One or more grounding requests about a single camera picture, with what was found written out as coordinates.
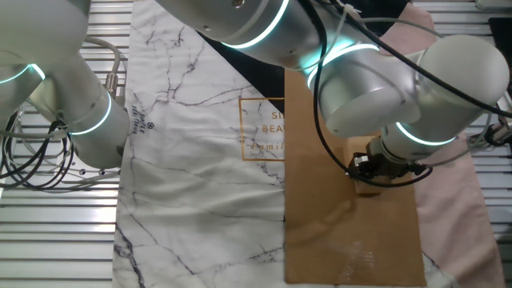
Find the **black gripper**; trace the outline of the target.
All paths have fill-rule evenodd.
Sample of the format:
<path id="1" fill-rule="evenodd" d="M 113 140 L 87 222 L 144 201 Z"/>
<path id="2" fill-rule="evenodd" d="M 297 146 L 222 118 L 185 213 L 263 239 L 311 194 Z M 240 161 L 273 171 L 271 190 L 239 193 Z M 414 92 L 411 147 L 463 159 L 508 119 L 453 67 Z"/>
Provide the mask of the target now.
<path id="1" fill-rule="evenodd" d="M 355 152 L 348 168 L 349 171 L 346 175 L 350 178 L 355 178 L 355 176 L 361 178 L 384 176 L 395 179 L 401 178 L 410 172 L 410 165 L 407 161 L 389 158 L 388 154 L 381 151 L 369 152 L 368 155 Z"/>

